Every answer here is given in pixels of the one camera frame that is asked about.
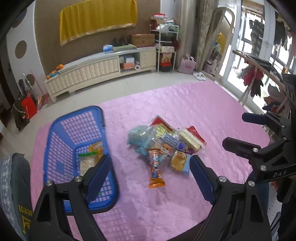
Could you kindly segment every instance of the toilet paper roll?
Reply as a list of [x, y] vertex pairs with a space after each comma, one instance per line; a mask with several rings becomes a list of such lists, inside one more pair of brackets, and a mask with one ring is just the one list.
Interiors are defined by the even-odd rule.
[[135, 65], [135, 70], [139, 70], [140, 68], [141, 67], [138, 64]]

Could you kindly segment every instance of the wall panel with circles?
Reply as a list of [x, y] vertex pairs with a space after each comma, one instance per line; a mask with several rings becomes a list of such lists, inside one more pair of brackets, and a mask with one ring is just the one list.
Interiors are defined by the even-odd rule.
[[33, 2], [16, 20], [7, 36], [7, 51], [11, 69], [18, 84], [29, 77], [37, 95], [47, 93], [44, 73], [35, 36], [35, 2]]

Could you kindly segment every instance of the blue plastic basket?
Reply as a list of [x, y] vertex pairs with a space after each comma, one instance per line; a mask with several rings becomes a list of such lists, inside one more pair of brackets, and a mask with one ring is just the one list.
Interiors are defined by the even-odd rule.
[[[71, 181], [80, 174], [79, 154], [87, 153], [90, 145], [102, 141], [104, 154], [109, 154], [105, 136], [103, 111], [98, 106], [89, 106], [56, 119], [47, 137], [44, 155], [44, 184], [52, 180], [56, 184]], [[98, 191], [96, 199], [89, 203], [92, 213], [111, 209], [119, 195], [116, 176], [111, 165], [101, 188], [89, 185], [89, 192]], [[64, 201], [65, 210], [72, 212], [70, 202]]]

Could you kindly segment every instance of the shopping bag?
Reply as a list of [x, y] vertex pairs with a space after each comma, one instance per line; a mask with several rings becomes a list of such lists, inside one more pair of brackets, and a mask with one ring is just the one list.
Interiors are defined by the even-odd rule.
[[196, 67], [196, 62], [194, 58], [186, 54], [186, 58], [181, 60], [178, 71], [183, 74], [192, 74]]

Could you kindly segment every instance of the gold fringe trim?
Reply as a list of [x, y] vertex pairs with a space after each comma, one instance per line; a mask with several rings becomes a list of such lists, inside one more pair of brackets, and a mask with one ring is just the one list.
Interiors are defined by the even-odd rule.
[[104, 28], [99, 28], [99, 29], [96, 29], [96, 30], [92, 30], [92, 31], [77, 35], [77, 36], [69, 38], [67, 40], [64, 40], [64, 41], [61, 42], [61, 46], [65, 45], [66, 43], [68, 43], [68, 42], [70, 42], [72, 40], [79, 39], [79, 38], [84, 37], [86, 35], [96, 34], [96, 33], [99, 33], [99, 32], [104, 32], [104, 31], [113, 30], [113, 29], [135, 27], [135, 26], [136, 26], [135, 23], [126, 23], [126, 24], [113, 25], [113, 26], [108, 26], [108, 27], [104, 27]]

